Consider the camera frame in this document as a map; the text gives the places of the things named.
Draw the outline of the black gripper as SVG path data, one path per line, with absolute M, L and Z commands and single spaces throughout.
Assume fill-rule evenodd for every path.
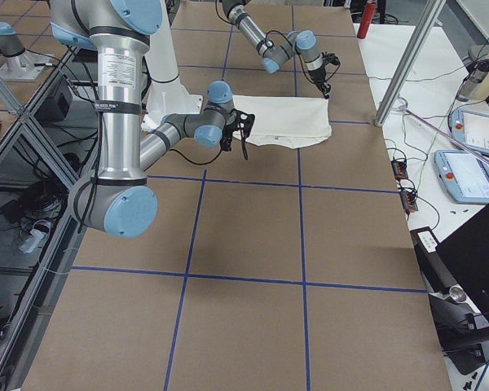
M 219 141 L 220 149 L 223 152 L 230 152 L 231 151 L 231 143 L 233 139 L 233 134 L 238 130 L 238 125 L 236 122 L 233 122 L 231 124 L 227 124 L 224 126 L 222 130 L 222 137 Z M 240 133 L 241 139 L 241 150 L 243 152 L 243 157 L 248 160 L 249 154 L 247 151 L 246 147 L 246 140 L 249 137 L 249 133 L 247 132 L 241 132 Z
M 319 92 L 323 95 L 324 99 L 329 99 L 331 86 L 327 83 L 327 73 L 325 68 L 317 68 L 315 70 L 309 70 L 308 74 L 312 83 L 317 87 Z

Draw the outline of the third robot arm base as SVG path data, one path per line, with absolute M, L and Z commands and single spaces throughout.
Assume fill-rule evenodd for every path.
M 44 69 L 53 66 L 45 55 L 29 52 L 7 22 L 0 22 L 0 56 L 6 59 L 0 67 L 4 81 L 35 81 Z

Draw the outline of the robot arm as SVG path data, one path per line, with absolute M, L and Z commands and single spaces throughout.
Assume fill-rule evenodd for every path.
M 69 192 L 73 217 L 121 238 L 134 238 L 152 224 L 158 199 L 145 169 L 183 138 L 227 151 L 234 133 L 250 136 L 255 116 L 235 108 L 231 87 L 214 81 L 199 114 L 166 116 L 141 135 L 142 66 L 151 37 L 168 17 L 161 1 L 53 1 L 51 27 L 63 44 L 98 53 L 99 151 L 91 171 Z
M 305 78 L 328 99 L 331 76 L 327 73 L 327 66 L 341 65 L 336 55 L 321 51 L 311 30 L 282 33 L 273 29 L 263 32 L 245 10 L 247 4 L 246 1 L 223 1 L 222 11 L 227 22 L 235 26 L 260 55 L 264 69 L 270 74 L 275 73 L 285 63 L 297 57 Z

